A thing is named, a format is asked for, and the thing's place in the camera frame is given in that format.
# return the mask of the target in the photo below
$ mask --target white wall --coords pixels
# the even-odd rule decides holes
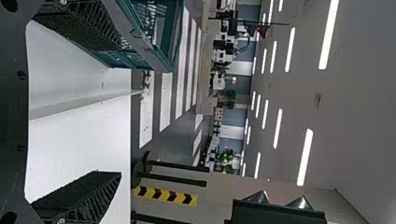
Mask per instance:
[[[31,112],[130,91],[130,70],[107,69],[36,22],[29,23],[26,34]],[[25,186],[29,202],[93,170],[122,172],[101,223],[130,221],[130,99],[123,96],[30,121]]]
[[[341,0],[326,71],[318,70],[318,61],[330,1],[311,1],[309,8],[298,11],[302,3],[285,0],[282,14],[274,10],[273,21],[296,26],[291,69],[284,73],[291,26],[276,27],[276,71],[265,75],[262,90],[264,98],[270,99],[268,131],[260,131],[262,122],[255,122],[254,133],[262,140],[247,148],[247,160],[255,161],[259,148],[263,152],[261,178],[295,183],[306,128],[311,128],[315,133],[305,184],[338,188],[370,223],[395,223],[396,32],[390,28],[395,20],[390,8],[396,3]],[[261,48],[270,46],[271,55],[271,45],[268,39]],[[256,79],[253,85],[259,89],[257,83],[263,81]],[[315,93],[322,94],[320,109],[313,107]],[[283,126],[278,149],[273,150],[280,107]]]
[[[26,35],[30,108],[131,89],[130,70],[106,68],[39,23],[31,21]]]

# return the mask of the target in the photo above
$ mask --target fluorescent light strip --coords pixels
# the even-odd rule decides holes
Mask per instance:
[[[245,134],[247,134],[247,132],[248,132],[248,119],[247,119],[247,122],[245,124]]]
[[[298,173],[298,178],[297,178],[298,186],[303,186],[305,182],[306,168],[308,167],[309,153],[311,152],[313,138],[314,138],[314,132],[310,129],[307,129],[305,135],[303,156],[301,157],[300,171]]]
[[[276,58],[276,47],[277,47],[277,41],[274,41],[273,57],[272,57],[271,69],[270,69],[271,74],[274,73],[275,58]]]
[[[260,113],[260,103],[262,102],[262,95],[259,94],[259,97],[257,98],[257,107],[256,107],[256,119],[259,117]]]
[[[283,110],[279,109],[279,112],[277,112],[276,130],[275,130],[275,138],[274,138],[274,148],[277,148],[277,142],[279,140],[280,125],[282,124],[282,114],[283,114]]]
[[[337,19],[337,11],[340,0],[332,0],[330,2],[329,17],[326,24],[326,32],[324,34],[322,52],[320,54],[319,69],[325,70],[329,61],[330,48],[332,47],[332,35],[334,33],[334,25]]]
[[[253,60],[253,70],[251,71],[251,74],[254,75],[255,71],[256,71],[256,57],[254,57],[254,60]]]
[[[271,0],[271,4],[270,4],[270,13],[268,15],[268,23],[271,23],[272,21],[272,11],[274,9],[274,0]]]
[[[286,59],[285,72],[287,72],[287,73],[288,73],[289,70],[290,70],[290,61],[291,61],[291,54],[293,53],[294,37],[295,37],[295,34],[296,34],[296,28],[293,27],[293,28],[291,28],[291,31],[290,31],[288,58]]]
[[[244,163],[244,168],[242,168],[242,177],[245,177],[245,171],[247,170],[247,164]]]
[[[265,101],[265,106],[264,106],[264,115],[262,117],[262,129],[263,130],[265,130],[265,124],[267,122],[268,104],[269,104],[269,101],[266,100]]]
[[[259,152],[257,155],[256,161],[256,171],[254,172],[254,178],[257,179],[259,177],[259,169],[260,169],[260,160],[262,159],[262,154]]]
[[[245,151],[242,151],[241,166],[244,164]]]
[[[265,61],[267,59],[267,49],[264,49],[264,54],[262,55],[262,74],[265,72]]]
[[[254,110],[254,102],[256,101],[256,92],[253,92],[253,98],[251,98],[251,111]]]
[[[250,143],[250,126],[248,126],[247,130],[247,145]]]
[[[279,12],[283,9],[283,0],[279,0]]]

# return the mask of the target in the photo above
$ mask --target white floor stripe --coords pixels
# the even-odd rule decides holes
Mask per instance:
[[[194,93],[192,94],[192,105],[197,104],[197,92],[198,92],[198,78],[200,67],[201,67],[201,43],[202,43],[202,31],[198,27],[198,39],[197,39],[197,55],[195,56],[195,79],[194,79]]]
[[[186,76],[187,38],[189,31],[190,12],[184,7],[183,32],[181,34],[180,53],[177,72],[176,119],[183,114],[184,78]]]
[[[171,124],[172,80],[173,73],[163,73],[160,132]]]
[[[192,164],[192,166],[198,166],[200,157],[201,157],[201,148],[199,148],[198,153],[195,156],[195,160],[194,160],[194,163]]]
[[[191,108],[191,88],[192,78],[194,75],[194,56],[195,56],[195,40],[197,36],[197,23],[195,20],[191,21],[191,42],[190,42],[190,59],[189,59],[189,73],[187,77],[187,93],[186,93],[186,111]]]
[[[192,149],[192,156],[195,155],[195,152],[197,151],[198,146],[201,143],[201,140],[202,140],[202,129],[201,129],[201,131],[199,131],[197,137],[195,138],[194,146],[193,146],[193,149]]]
[[[153,71],[150,71],[149,73],[150,77],[148,78],[148,84],[150,85],[150,88],[143,90],[143,99],[140,103],[140,147],[143,147],[152,139],[155,73]]]
[[[197,114],[195,116],[195,131],[197,131],[197,129],[198,129],[198,127],[201,124],[203,119],[204,119],[204,115],[202,115],[202,114]]]

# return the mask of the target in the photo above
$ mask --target gray floor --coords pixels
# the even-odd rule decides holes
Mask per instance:
[[[197,21],[198,26],[201,26],[201,1],[186,1],[186,7],[189,10],[191,17]],[[191,155],[192,145],[196,135],[202,129],[203,138],[205,142],[209,134],[209,116],[205,116],[201,127],[196,131],[195,127],[195,106],[189,111],[185,112],[179,119],[175,119],[176,114],[176,100],[177,100],[177,67],[173,76],[172,85],[172,103],[171,103],[171,124],[160,133],[160,111],[161,111],[161,94],[162,94],[162,79],[161,74],[156,74],[154,85],[154,118],[153,118],[153,138],[144,147],[139,148],[139,120],[140,120],[140,96],[132,97],[131,103],[131,148],[132,148],[132,167],[141,159],[145,151],[151,151],[156,158],[161,161],[175,162],[180,164],[191,165],[194,157]],[[187,91],[187,74],[185,78],[184,92]],[[183,111],[185,111],[186,98],[183,102]]]

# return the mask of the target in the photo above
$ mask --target white ceiling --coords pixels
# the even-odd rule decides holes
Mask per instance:
[[[264,1],[268,15],[270,1]],[[284,0],[273,22],[272,38],[257,47],[258,63],[252,90],[269,99],[267,128],[249,110],[252,126],[246,147],[247,175],[254,176],[257,152],[262,153],[260,178],[296,183],[306,129],[314,131],[306,186],[337,188],[370,222],[396,222],[396,76],[394,52],[396,14],[393,0],[340,0],[327,70],[318,62],[330,0]],[[296,27],[289,73],[285,73],[290,29]],[[269,74],[273,41],[277,41],[275,72]],[[265,75],[262,53],[268,48]],[[320,108],[313,106],[316,93]],[[276,116],[283,109],[277,149],[273,148]]]

